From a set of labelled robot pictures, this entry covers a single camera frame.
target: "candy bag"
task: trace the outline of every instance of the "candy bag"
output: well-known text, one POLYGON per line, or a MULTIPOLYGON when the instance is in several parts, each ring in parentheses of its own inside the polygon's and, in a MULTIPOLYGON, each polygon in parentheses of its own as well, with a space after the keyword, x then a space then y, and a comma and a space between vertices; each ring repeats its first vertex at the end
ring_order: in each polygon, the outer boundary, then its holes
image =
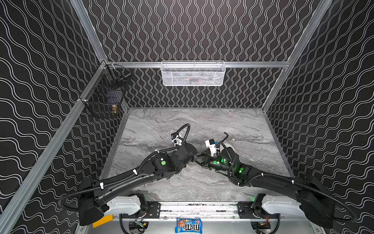
POLYGON ((201 219, 177 218, 175 233, 203 233, 203 223, 201 219))

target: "wavy line pattern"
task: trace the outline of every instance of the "wavy line pattern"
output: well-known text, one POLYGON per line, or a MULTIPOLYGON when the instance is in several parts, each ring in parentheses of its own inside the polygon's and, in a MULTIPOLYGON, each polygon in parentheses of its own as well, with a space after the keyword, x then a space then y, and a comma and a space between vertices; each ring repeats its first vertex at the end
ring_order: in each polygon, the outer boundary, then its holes
MULTIPOLYGON (((84 178, 99 179, 119 124, 83 111, 11 233, 74 233, 77 213, 61 209, 57 200, 78 190, 84 178)), ((76 198, 68 202, 77 205, 76 198)))
POLYGON ((268 111, 294 174, 316 176, 358 215, 330 234, 374 233, 373 15, 372 0, 334 0, 268 111))
POLYGON ((164 86, 160 69, 135 69, 125 99, 131 107, 261 108, 281 68, 226 69, 222 86, 164 86))
POLYGON ((83 0, 110 61, 286 61, 319 0, 83 0))
POLYGON ((99 61, 68 0, 0 0, 0 214, 99 61))

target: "wall-mounted basket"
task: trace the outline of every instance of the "wall-mounted basket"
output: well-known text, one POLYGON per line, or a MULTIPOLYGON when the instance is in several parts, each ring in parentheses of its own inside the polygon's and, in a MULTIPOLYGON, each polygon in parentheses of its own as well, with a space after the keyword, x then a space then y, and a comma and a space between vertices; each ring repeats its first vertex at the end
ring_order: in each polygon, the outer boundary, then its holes
POLYGON ((224 61, 162 61, 165 86, 221 86, 225 77, 224 61))
POLYGON ((95 118, 122 118, 125 87, 131 79, 131 72, 124 70, 126 72, 121 76, 115 76, 107 69, 101 73, 88 100, 84 102, 95 118))

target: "yellow tag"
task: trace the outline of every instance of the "yellow tag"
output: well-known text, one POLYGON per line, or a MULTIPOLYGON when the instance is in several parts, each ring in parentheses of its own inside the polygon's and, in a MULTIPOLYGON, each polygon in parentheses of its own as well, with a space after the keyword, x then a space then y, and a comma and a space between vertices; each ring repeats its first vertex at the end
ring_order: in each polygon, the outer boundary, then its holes
POLYGON ((100 220, 94 222, 92 224, 92 226, 93 226, 93 228, 97 228, 98 226, 106 224, 106 223, 108 223, 112 220, 114 220, 114 216, 113 215, 107 215, 107 216, 102 217, 100 220))

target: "marble tabletop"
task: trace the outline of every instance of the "marble tabletop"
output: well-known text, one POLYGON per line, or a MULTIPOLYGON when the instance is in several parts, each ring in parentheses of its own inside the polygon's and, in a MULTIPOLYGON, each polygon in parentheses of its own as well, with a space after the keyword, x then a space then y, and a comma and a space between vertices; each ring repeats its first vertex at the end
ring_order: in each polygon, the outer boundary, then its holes
MULTIPOLYGON (((260 109, 130 109, 108 177, 135 168, 155 149, 174 146, 170 134, 185 123, 191 124, 187 142, 199 153, 206 149, 205 140, 221 140, 227 132, 227 142, 241 162, 289 175, 260 109)), ((262 188, 235 186, 227 177, 194 162, 169 181, 141 185, 128 194, 135 192, 155 201, 251 201, 262 192, 278 195, 262 188)))

